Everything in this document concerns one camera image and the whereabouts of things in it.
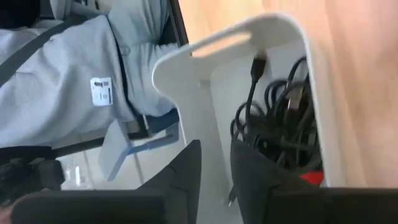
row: white floor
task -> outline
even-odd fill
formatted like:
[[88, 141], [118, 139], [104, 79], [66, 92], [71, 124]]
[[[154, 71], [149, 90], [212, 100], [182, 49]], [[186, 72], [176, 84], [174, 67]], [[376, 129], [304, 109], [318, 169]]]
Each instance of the white floor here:
[[[98, 0], [102, 11], [110, 10], [112, 4], [122, 3], [131, 4], [132, 0]], [[134, 145], [140, 145], [142, 141], [134, 142]], [[144, 182], [156, 175], [162, 170], [182, 149], [184, 143], [182, 134], [180, 140], [173, 145], [139, 152], [136, 156], [131, 155], [126, 158], [122, 168], [116, 178], [111, 181], [105, 181], [100, 167], [98, 165], [98, 156], [101, 148], [91, 149], [89, 151], [76, 153], [73, 155], [59, 158], [64, 171], [65, 181], [63, 189], [136, 189]]]

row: black cable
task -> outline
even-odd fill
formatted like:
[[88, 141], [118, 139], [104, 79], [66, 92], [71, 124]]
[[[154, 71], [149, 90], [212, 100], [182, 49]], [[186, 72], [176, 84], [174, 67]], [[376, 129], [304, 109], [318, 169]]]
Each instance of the black cable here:
[[[233, 139], [242, 140], [297, 175], [322, 168], [318, 134], [313, 127], [316, 121], [308, 73], [303, 81], [294, 81], [299, 66], [306, 61], [306, 57], [300, 57], [286, 80], [270, 82], [264, 92], [265, 113], [253, 101], [254, 90], [266, 63], [264, 58], [256, 57], [251, 70], [248, 100], [238, 108], [229, 130]], [[297, 93], [296, 99], [291, 97], [293, 93]], [[293, 101], [298, 102], [296, 108], [290, 108]], [[245, 121], [239, 118], [243, 108], [246, 108]]]

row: white cable organizer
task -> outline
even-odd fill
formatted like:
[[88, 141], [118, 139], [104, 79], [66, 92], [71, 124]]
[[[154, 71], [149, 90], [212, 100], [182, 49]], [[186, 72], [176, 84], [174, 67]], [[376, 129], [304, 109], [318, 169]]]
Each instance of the white cable organizer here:
[[[249, 34], [249, 38], [205, 56], [192, 56], [204, 47], [240, 34]], [[194, 139], [201, 141], [198, 223], [241, 222], [236, 218], [239, 212], [228, 210], [225, 203], [232, 187], [229, 126], [239, 105], [247, 100], [252, 60], [262, 49], [266, 50], [268, 63], [257, 84], [254, 100], [264, 110], [264, 90], [268, 83], [276, 78], [287, 78], [294, 62], [307, 56], [326, 184], [345, 185], [327, 60], [320, 48], [315, 50], [316, 44], [309, 41], [292, 18], [275, 12], [248, 19], [198, 43], [185, 45], [155, 65], [152, 81], [161, 95], [175, 103], [185, 144]]]

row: person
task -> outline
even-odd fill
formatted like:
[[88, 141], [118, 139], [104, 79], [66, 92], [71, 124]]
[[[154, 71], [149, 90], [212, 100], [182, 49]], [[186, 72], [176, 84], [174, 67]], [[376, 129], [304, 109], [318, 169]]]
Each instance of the person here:
[[0, 224], [11, 223], [12, 206], [7, 208], [0, 208]]
[[[152, 84], [156, 61], [177, 49], [158, 44], [167, 4], [114, 4], [108, 16], [54, 35], [0, 88], [0, 147], [51, 146], [115, 119], [132, 121], [128, 103], [145, 115], [169, 112], [173, 104]], [[45, 30], [0, 30], [0, 64]]]

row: gray shirt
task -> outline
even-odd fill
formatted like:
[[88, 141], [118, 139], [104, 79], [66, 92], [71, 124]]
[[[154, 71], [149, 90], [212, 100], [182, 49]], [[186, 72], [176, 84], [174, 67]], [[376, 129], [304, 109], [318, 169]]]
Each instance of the gray shirt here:
[[[0, 30], [0, 63], [43, 31]], [[111, 101], [98, 99], [103, 95], [93, 89], [93, 78], [111, 80]], [[0, 147], [51, 144], [107, 127], [116, 118], [133, 120], [107, 18], [53, 36], [0, 88], [0, 107]]]

